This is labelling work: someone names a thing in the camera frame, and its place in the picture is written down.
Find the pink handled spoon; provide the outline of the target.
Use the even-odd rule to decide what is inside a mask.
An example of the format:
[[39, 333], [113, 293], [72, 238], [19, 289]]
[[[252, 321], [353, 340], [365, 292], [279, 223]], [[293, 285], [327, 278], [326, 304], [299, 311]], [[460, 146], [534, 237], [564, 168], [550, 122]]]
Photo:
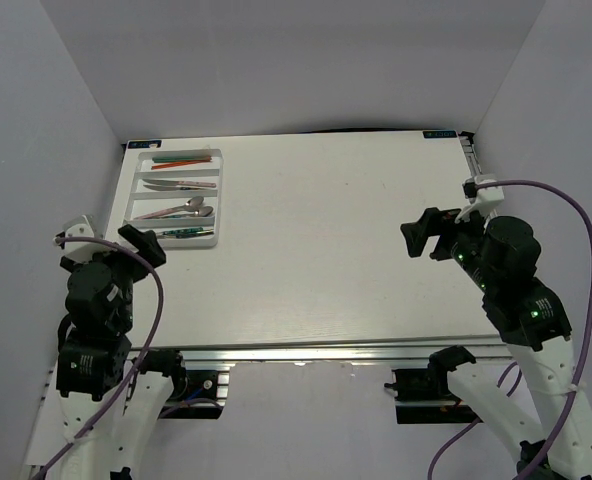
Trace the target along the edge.
[[170, 207], [170, 208], [165, 208], [162, 210], [158, 210], [155, 212], [151, 212], [145, 215], [141, 215], [137, 217], [137, 220], [148, 220], [148, 219], [154, 219], [154, 218], [159, 218], [159, 217], [163, 217], [163, 216], [167, 216], [167, 215], [171, 215], [171, 214], [175, 214], [178, 212], [190, 212], [190, 211], [197, 211], [200, 207], [202, 207], [204, 204], [204, 198], [202, 196], [196, 196], [196, 197], [192, 197], [189, 200], [187, 200], [185, 203], [175, 206], [175, 207]]

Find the teal chopstick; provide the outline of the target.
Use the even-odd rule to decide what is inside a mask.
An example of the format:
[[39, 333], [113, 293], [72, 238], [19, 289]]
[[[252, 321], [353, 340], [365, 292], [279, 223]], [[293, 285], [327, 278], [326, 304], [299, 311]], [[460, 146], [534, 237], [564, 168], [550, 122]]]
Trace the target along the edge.
[[186, 156], [166, 156], [166, 157], [152, 157], [152, 161], [154, 163], [168, 163], [168, 162], [184, 162], [184, 161], [190, 161], [190, 160], [202, 160], [202, 161], [211, 161], [212, 160], [212, 156], [211, 155], [186, 155]]
[[165, 165], [171, 164], [196, 164], [196, 163], [208, 163], [212, 161], [211, 156], [204, 156], [204, 157], [180, 157], [180, 158], [173, 158], [173, 157], [165, 157], [165, 158], [154, 158], [152, 162], [156, 164], [156, 167], [152, 168], [165, 168]]

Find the pink handled knife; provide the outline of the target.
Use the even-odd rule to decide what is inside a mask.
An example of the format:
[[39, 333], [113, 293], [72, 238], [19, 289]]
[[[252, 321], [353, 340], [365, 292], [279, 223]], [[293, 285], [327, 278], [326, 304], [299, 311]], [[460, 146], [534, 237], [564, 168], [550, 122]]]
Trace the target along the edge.
[[217, 184], [213, 182], [195, 182], [195, 181], [171, 181], [171, 180], [157, 180], [157, 179], [145, 179], [143, 181], [144, 184], [154, 184], [154, 185], [186, 185], [186, 186], [193, 186], [193, 187], [200, 187], [202, 189], [216, 189]]

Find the orange chopstick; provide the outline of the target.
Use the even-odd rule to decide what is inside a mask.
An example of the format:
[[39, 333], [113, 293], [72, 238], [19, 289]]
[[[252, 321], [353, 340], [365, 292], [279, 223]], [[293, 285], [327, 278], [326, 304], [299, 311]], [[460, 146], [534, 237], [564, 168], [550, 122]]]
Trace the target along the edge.
[[163, 169], [169, 169], [169, 168], [178, 168], [178, 167], [186, 167], [186, 166], [190, 166], [190, 165], [197, 165], [197, 164], [203, 164], [203, 163], [209, 163], [210, 161], [202, 161], [202, 160], [190, 160], [190, 161], [184, 161], [184, 162], [168, 162], [168, 163], [156, 163], [151, 167], [151, 170], [155, 171], [155, 170], [163, 170]]
[[159, 158], [153, 159], [152, 170], [163, 170], [168, 168], [182, 167], [188, 165], [205, 164], [212, 161], [211, 156], [188, 157], [188, 158]]

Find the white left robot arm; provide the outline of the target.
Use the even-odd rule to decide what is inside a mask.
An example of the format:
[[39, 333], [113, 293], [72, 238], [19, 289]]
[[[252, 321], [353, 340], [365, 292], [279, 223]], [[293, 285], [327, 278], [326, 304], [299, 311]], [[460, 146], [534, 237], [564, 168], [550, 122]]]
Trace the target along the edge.
[[69, 274], [55, 372], [65, 444], [37, 479], [139, 478], [164, 404], [187, 387], [179, 354], [152, 351], [151, 336], [129, 358], [133, 286], [152, 277], [161, 289], [156, 270], [166, 254], [153, 231], [125, 225], [118, 233], [124, 245], [105, 240], [81, 216], [54, 238]]

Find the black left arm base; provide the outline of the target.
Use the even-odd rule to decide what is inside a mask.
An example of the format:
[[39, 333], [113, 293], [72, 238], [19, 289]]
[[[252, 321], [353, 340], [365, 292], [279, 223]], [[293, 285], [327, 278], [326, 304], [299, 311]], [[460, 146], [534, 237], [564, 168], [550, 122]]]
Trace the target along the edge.
[[228, 395], [229, 370], [222, 365], [180, 362], [174, 390], [162, 407], [161, 419], [217, 420]]

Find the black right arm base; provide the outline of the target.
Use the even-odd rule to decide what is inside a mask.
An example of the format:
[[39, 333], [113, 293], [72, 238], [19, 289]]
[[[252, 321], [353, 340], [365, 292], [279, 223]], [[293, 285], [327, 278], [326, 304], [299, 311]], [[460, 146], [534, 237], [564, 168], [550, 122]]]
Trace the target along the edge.
[[467, 404], [440, 389], [427, 368], [395, 369], [384, 389], [395, 399], [399, 425], [468, 424], [476, 419]]

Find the green handled spoon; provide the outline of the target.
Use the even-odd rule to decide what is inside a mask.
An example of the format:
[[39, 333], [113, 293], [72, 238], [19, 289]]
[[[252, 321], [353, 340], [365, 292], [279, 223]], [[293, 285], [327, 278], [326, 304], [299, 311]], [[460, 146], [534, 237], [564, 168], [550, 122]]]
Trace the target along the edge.
[[184, 218], [206, 218], [214, 213], [214, 208], [211, 206], [199, 207], [192, 211], [175, 211], [167, 215], [153, 216], [153, 219], [184, 219]]

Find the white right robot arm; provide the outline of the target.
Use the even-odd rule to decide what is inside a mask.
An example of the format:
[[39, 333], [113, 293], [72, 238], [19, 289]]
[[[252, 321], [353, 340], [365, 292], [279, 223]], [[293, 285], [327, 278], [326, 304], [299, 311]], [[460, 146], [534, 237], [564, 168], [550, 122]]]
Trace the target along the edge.
[[437, 240], [430, 257], [453, 260], [481, 290], [482, 308], [517, 363], [537, 412], [531, 419], [485, 382], [474, 356], [460, 346], [430, 357], [429, 390], [454, 395], [486, 423], [510, 452], [522, 479], [592, 479], [592, 409], [573, 376], [571, 324], [559, 297], [535, 275], [541, 246], [532, 227], [511, 216], [428, 208], [401, 225], [410, 257]]

